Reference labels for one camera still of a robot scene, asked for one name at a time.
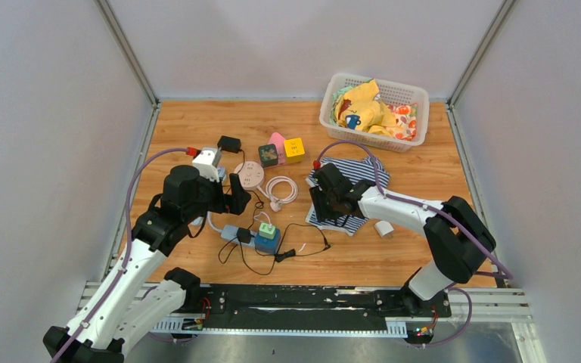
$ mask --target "white laundry basket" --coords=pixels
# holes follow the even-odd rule
[[[429,123],[429,94],[422,88],[412,85],[403,85],[398,82],[375,79],[380,88],[380,96],[385,104],[392,104],[393,106],[418,104],[415,137],[412,141],[369,134],[368,132],[347,129],[331,124],[331,110],[333,108],[333,102],[335,102],[333,93],[349,85],[356,86],[368,82],[371,79],[369,77],[355,76],[347,73],[338,73],[333,76],[331,82],[328,83],[322,108],[319,111],[319,123],[326,128],[328,136],[341,140],[357,141],[361,144],[398,151],[400,153],[407,151],[413,146],[422,144],[424,142],[424,136],[427,134]]]

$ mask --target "wooden tabletop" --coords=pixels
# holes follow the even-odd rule
[[[257,148],[266,144],[273,132],[285,138],[302,138],[306,149],[303,162],[266,169],[266,180],[286,175],[299,186],[297,199],[282,211],[271,211],[268,203],[264,208],[272,223],[284,230],[291,222],[305,224],[311,206],[306,176],[321,150],[336,141],[319,124],[319,108],[320,103],[314,101],[167,101],[161,107],[148,156],[170,147],[213,146],[221,135],[228,135],[241,139],[247,160],[258,160]],[[390,190],[428,200],[448,200],[452,195],[471,200],[444,104],[431,104],[428,132],[421,146],[405,153],[372,150],[391,175]],[[352,145],[339,145],[327,155],[354,160],[365,156]],[[240,154],[223,153],[220,166],[232,172],[241,159]],[[133,224],[147,209],[151,198],[161,192],[163,178],[169,170],[179,164],[191,164],[191,157],[183,153],[167,154],[146,168],[132,208]],[[287,185],[279,185],[275,187],[275,195],[284,197],[289,190]],[[214,215],[213,222],[220,228],[226,223],[248,227],[253,218],[253,205],[251,201],[241,216]],[[150,280],[160,281],[167,271],[180,267],[196,274],[204,283],[402,286],[417,268],[431,260],[427,241],[400,227],[396,227],[392,238],[380,238],[373,228],[375,222],[367,222],[353,237],[325,231],[328,242],[333,245],[331,249],[275,264],[268,276],[249,270],[239,247],[226,264],[221,264],[217,254],[225,241],[207,226],[198,238],[179,242]],[[302,253],[316,252],[324,246],[315,228],[291,227],[281,250],[299,250],[303,244],[306,246]],[[228,247],[223,251],[223,259]],[[244,248],[244,258],[260,272],[267,272],[272,264],[271,256],[258,256],[250,248]],[[483,267],[484,271],[489,270],[488,266]],[[492,278],[476,276],[468,286],[493,287],[495,283]]]

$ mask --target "striped cloth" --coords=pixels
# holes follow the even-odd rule
[[[353,185],[362,179],[374,181],[373,161],[371,157],[366,157],[362,161],[335,159],[333,157],[323,157],[322,164],[333,163],[346,176]],[[387,188],[389,184],[390,175],[384,169],[384,164],[380,160],[377,161],[380,171],[380,185]],[[310,187],[317,185],[317,182],[312,177],[315,171],[311,171],[306,182]],[[323,222],[317,221],[317,214],[315,214],[315,207],[311,205],[309,214],[306,216],[306,222],[316,226],[319,229],[329,229],[332,231],[346,232],[349,236],[353,236],[355,232],[366,223],[367,218],[359,218],[354,216],[342,216],[336,220],[327,219]]]

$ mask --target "white wall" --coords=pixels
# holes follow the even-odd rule
[[[0,2],[0,361],[101,275],[150,112],[93,1]]]
[[[518,2],[458,110],[547,359],[581,361],[581,4]]]
[[[322,98],[337,72],[448,97],[501,2],[110,0],[162,98]]]

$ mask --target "robotic arm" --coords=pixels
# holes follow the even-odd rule
[[[422,302],[433,298],[449,285],[466,283],[485,261],[485,255],[441,213],[459,221],[489,252],[496,247],[493,236],[460,197],[446,202],[420,200],[392,191],[381,191],[373,181],[353,185],[334,164],[326,163],[315,171],[318,186],[310,194],[317,218],[335,219],[351,215],[381,219],[418,232],[427,238],[433,260],[416,271],[401,290],[401,302],[416,311]]]
[[[238,152],[239,140],[222,137],[227,139],[232,152]],[[242,214],[250,201],[250,194],[241,187],[236,174],[229,176],[232,193],[223,193],[217,169],[221,140],[218,146],[193,150],[193,166],[180,165],[170,170],[163,182],[163,193],[154,196],[148,211],[138,217],[131,245],[126,245],[95,295],[66,327],[51,327],[45,334],[43,343],[53,361],[121,363],[163,316],[197,305],[200,279],[175,268],[145,299],[128,309],[143,283],[176,244],[185,236],[197,236],[191,234],[189,223],[208,212]]]

